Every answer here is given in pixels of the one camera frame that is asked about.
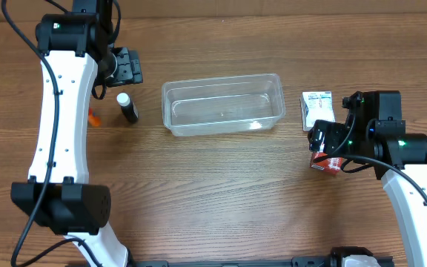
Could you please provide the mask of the red and white box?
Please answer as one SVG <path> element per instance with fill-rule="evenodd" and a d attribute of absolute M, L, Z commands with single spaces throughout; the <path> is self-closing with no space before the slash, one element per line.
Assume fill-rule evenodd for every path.
<path fill-rule="evenodd" d="M 343 158 L 336 157 L 325 159 L 321 162 L 314 162 L 314 160 L 320 156 L 325 156 L 322 152 L 313 152 L 311 155 L 310 167 L 317 169 L 328 174 L 336 175 L 341 172 L 340 167 L 343 162 Z"/>

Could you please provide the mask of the white carton box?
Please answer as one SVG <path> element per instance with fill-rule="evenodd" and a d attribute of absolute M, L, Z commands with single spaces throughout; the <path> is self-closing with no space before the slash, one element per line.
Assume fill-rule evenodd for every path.
<path fill-rule="evenodd" d="M 330 91 L 302 92 L 300 99 L 302 129 L 309 131 L 317 120 L 335 122 L 332 94 Z"/>

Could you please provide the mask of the black bottle white cap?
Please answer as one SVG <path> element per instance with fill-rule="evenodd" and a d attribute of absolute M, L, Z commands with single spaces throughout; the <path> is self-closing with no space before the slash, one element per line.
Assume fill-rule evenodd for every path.
<path fill-rule="evenodd" d="M 116 100 L 127 121 L 132 124 L 137 123 L 139 120 L 139 113 L 131 97 L 127 93 L 119 93 Z"/>

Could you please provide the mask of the orange bottle white cap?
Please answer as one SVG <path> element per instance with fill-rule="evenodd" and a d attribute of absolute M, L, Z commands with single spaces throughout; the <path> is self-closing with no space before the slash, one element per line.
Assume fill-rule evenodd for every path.
<path fill-rule="evenodd" d="M 92 110 L 92 108 L 88 109 L 88 122 L 92 127 L 99 127 L 101 125 L 101 119 L 96 116 Z"/>

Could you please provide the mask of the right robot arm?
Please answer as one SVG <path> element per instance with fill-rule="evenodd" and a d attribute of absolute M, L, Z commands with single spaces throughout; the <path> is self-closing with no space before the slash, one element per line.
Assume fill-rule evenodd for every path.
<path fill-rule="evenodd" d="M 427 136 L 407 133 L 395 90 L 345 97 L 344 123 L 315 121 L 309 148 L 318 162 L 342 158 L 358 170 L 373 168 L 391 201 L 409 266 L 427 266 Z"/>

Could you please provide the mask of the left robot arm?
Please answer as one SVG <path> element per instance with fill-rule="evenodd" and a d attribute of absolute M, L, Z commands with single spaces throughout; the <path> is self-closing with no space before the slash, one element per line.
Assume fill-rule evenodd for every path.
<path fill-rule="evenodd" d="M 110 190 L 90 183 L 87 167 L 89 102 L 105 97 L 96 88 L 142 82 L 137 52 L 115 46 L 120 21 L 117 1 L 75 1 L 37 24 L 29 47 L 42 66 L 39 136 L 27 181 L 10 190 L 29 225 L 74 244 L 89 266 L 134 265 L 109 223 Z"/>

